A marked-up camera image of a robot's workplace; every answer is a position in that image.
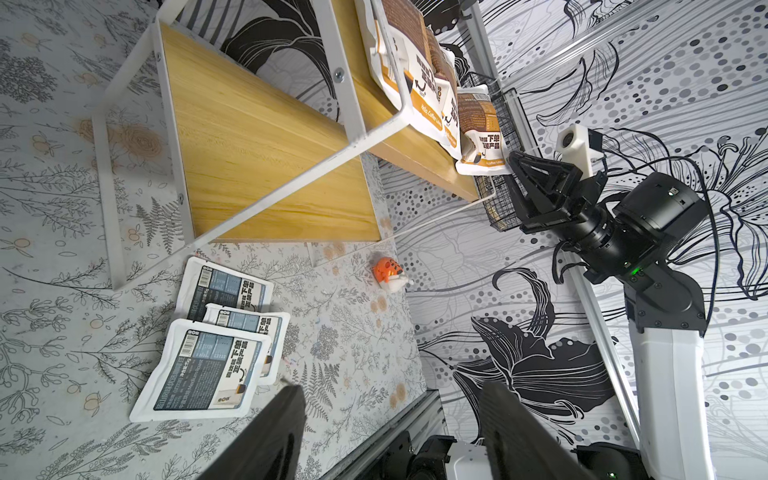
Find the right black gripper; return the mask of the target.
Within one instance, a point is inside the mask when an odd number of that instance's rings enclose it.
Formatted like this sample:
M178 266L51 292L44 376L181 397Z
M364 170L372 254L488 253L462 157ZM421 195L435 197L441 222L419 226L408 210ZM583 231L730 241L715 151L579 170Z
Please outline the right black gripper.
M573 164L517 151L510 153L508 164L513 175L507 185L524 233L594 229L578 224L594 224L601 218L599 197L606 185L604 173L581 180L583 172Z

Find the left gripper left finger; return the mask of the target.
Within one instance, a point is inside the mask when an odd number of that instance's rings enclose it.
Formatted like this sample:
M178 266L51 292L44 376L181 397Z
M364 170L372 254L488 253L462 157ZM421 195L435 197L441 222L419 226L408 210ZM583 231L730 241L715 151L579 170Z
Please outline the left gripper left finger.
M300 386L283 388L200 475L202 479L293 479L306 424Z

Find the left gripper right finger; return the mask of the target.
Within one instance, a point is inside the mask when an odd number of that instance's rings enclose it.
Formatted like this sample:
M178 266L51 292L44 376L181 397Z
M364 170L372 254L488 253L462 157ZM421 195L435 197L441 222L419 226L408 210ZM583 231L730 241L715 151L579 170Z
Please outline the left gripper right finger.
M494 479L592 479L499 383L483 386L480 424Z

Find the brown coffee bag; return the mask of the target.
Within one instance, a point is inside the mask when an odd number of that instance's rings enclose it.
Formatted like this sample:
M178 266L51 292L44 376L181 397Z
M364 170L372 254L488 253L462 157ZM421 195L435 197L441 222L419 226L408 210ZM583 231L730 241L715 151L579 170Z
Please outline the brown coffee bag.
M460 160L462 151L456 101L458 81L455 55L439 44L430 29L427 29L427 41L442 121L442 135L438 142L454 160Z
M455 168L464 176L512 174L499 118L486 85L457 91L461 159Z
M421 11L411 1L384 1L386 22L381 23L371 1L357 1L355 7L372 78L392 105L401 108L396 75L382 35L387 29L414 110L411 125L440 145L442 121L427 41L430 28Z

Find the blue coffee bag top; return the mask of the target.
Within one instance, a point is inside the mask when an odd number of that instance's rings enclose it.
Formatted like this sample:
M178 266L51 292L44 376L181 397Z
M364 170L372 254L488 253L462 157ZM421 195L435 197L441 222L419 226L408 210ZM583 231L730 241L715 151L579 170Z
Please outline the blue coffee bag top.
M267 335L176 319L161 359L139 394L132 423L224 419L251 408L271 339Z

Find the blue coffee bag back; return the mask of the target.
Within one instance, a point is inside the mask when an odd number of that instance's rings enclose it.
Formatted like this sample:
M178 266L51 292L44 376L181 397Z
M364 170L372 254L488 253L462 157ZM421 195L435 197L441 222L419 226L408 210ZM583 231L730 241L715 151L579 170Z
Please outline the blue coffee bag back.
M185 264L174 314L201 321L208 304L249 311L267 311L274 284L231 268L190 257Z

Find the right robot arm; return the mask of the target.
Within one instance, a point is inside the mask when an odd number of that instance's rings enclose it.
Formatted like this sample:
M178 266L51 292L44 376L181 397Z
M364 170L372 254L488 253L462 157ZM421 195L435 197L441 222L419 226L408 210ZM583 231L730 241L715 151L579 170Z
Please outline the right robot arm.
M530 270L536 309L525 323L475 317L465 355L444 359L477 423L496 478L711 479L702 387L704 297L672 270L668 252L711 214L705 196L655 172L633 190L604 196L605 172L519 152L505 187L525 233L549 231L578 256L592 284L624 287L638 387L639 444L596 442L564 451L571 425L611 394L595 345L549 343L547 286Z

